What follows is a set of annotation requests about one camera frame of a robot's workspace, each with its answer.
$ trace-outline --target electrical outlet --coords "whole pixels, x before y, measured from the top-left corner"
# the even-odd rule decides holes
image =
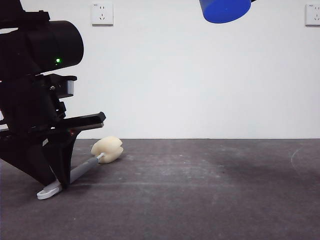
[[[91,6],[92,25],[113,25],[114,6],[111,1],[95,2]]]
[[[305,25],[320,26],[320,4],[305,5]]]

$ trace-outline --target white sponge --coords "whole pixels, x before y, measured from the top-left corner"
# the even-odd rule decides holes
[[[121,147],[122,141],[115,136],[107,136],[97,141],[92,149],[91,153],[96,157],[101,153],[104,153],[102,157],[99,158],[100,164],[108,164],[116,160],[124,151]]]

